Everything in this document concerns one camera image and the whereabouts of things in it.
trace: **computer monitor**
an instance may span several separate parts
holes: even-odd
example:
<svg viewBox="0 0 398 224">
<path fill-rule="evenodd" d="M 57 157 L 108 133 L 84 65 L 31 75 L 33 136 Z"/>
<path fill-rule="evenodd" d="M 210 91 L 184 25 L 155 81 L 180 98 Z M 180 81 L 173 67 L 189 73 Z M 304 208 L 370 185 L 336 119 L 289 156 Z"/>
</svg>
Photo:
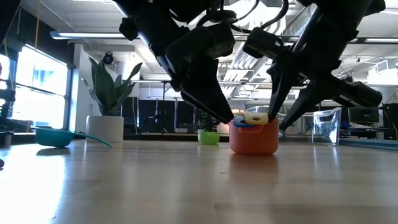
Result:
<svg viewBox="0 0 398 224">
<path fill-rule="evenodd" d="M 21 0 L 1 0 L 0 3 L 0 45 L 2 45 Z"/>
<path fill-rule="evenodd" d="M 350 108 L 349 121 L 354 123 L 378 123 L 379 108 Z"/>
</svg>

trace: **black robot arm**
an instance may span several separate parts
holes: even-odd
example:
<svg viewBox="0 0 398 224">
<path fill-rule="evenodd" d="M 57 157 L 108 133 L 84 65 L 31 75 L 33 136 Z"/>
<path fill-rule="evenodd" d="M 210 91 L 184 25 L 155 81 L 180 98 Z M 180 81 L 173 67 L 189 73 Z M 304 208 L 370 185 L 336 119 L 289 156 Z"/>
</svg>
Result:
<svg viewBox="0 0 398 224">
<path fill-rule="evenodd" d="M 231 11 L 217 11 L 219 0 L 113 0 L 124 11 L 120 31 L 129 40 L 139 36 L 151 49 L 159 64 L 172 78 L 170 84 L 181 91 L 183 99 L 228 123 L 233 119 L 216 79 L 218 57 L 232 53 L 235 44 L 231 28 L 236 29 L 236 16 Z M 331 72 L 340 66 L 339 58 L 347 43 L 356 38 L 357 26 L 364 16 L 385 8 L 384 0 L 298 0 L 304 6 L 317 4 L 299 40 L 285 47 L 274 34 L 255 28 L 248 36 L 244 51 L 253 57 L 269 57 L 273 65 L 267 71 L 272 77 L 269 118 L 273 120 L 292 86 L 310 80 L 301 90 L 280 128 L 289 127 L 301 115 L 325 99 L 343 106 L 378 106 L 381 94 L 360 82 L 346 83 Z M 280 15 L 287 10 L 287 0 Z M 205 21 L 220 23 L 193 30 L 178 26 L 173 20 L 189 23 L 206 11 Z"/>
</svg>

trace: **ceiling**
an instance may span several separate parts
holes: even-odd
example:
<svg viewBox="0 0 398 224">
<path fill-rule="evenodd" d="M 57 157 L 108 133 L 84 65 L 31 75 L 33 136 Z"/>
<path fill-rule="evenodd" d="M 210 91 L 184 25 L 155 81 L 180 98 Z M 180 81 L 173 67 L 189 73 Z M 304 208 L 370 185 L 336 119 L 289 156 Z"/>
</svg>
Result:
<svg viewBox="0 0 398 224">
<path fill-rule="evenodd" d="M 254 0 L 229 0 L 226 1 L 228 5 L 239 13 L 245 13 L 245 8 L 250 8 Z M 118 28 L 123 18 L 123 15 L 116 9 L 113 4 L 106 3 L 106 1 L 93 2 L 91 1 L 76 1 L 76 0 L 40 0 L 40 6 L 38 6 L 36 0 L 22 0 L 22 7 L 30 13 L 37 15 L 38 8 L 40 18 L 53 27 L 59 32 L 118 32 Z M 290 1 L 291 7 L 289 9 L 288 16 L 286 16 L 281 22 L 280 26 L 273 27 L 269 32 L 276 34 L 282 33 L 286 23 L 289 23 L 301 6 L 299 4 L 294 6 L 294 1 Z M 368 37 L 398 37 L 398 27 L 393 25 L 395 21 L 398 21 L 398 1 L 386 0 L 387 11 L 375 15 L 365 17 L 358 27 L 359 35 Z M 254 14 L 258 14 L 262 20 L 268 20 L 265 15 L 272 15 L 277 13 L 278 8 L 265 7 L 260 3 L 258 11 L 254 11 Z M 259 20 L 258 17 L 253 16 L 246 21 L 246 24 L 251 28 L 255 22 Z M 247 63 L 247 72 L 242 74 L 236 72 L 235 80 L 237 78 L 251 79 L 253 70 L 259 72 L 259 79 L 256 82 L 262 82 L 261 77 L 266 77 L 265 69 L 260 69 L 267 60 L 255 61 L 253 58 L 245 56 L 241 50 L 242 42 L 237 42 L 234 47 L 232 55 L 220 59 L 220 74 L 219 79 L 225 81 L 225 76 L 231 75 L 229 71 L 234 65 L 238 67 L 239 60 L 249 60 L 252 63 Z M 87 51 L 97 55 L 103 55 L 105 51 L 113 49 L 114 56 L 119 61 L 127 62 L 133 55 L 139 56 L 144 62 L 142 74 L 147 77 L 156 77 L 158 74 L 165 74 L 162 68 L 155 61 L 154 56 L 150 50 L 145 46 L 141 40 L 134 40 L 132 42 L 128 40 L 90 40 L 87 42 Z M 341 60 L 343 63 L 341 67 L 333 72 L 334 75 L 340 73 L 349 73 L 354 79 L 364 81 L 366 80 L 368 69 L 372 67 L 371 63 L 364 62 L 379 62 L 383 60 L 383 57 L 398 57 L 398 45 L 349 45 L 344 51 Z"/>
</svg>

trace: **orange cup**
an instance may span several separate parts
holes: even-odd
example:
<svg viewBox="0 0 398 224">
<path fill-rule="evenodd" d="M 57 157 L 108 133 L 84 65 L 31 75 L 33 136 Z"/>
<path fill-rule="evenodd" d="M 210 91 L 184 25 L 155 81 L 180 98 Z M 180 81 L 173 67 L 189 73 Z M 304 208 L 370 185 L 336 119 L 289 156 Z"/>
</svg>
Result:
<svg viewBox="0 0 398 224">
<path fill-rule="evenodd" d="M 269 156 L 278 150 L 279 121 L 254 128 L 238 128 L 229 123 L 229 146 L 237 154 Z"/>
</svg>

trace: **green bowl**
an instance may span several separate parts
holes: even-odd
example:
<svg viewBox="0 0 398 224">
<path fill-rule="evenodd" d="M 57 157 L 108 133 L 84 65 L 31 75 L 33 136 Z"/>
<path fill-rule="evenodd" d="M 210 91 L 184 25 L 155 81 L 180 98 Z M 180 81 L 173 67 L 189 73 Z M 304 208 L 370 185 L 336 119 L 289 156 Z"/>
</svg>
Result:
<svg viewBox="0 0 398 224">
<path fill-rule="evenodd" d="M 220 141 L 220 134 L 216 132 L 198 132 L 198 141 L 200 144 L 217 144 Z"/>
</svg>

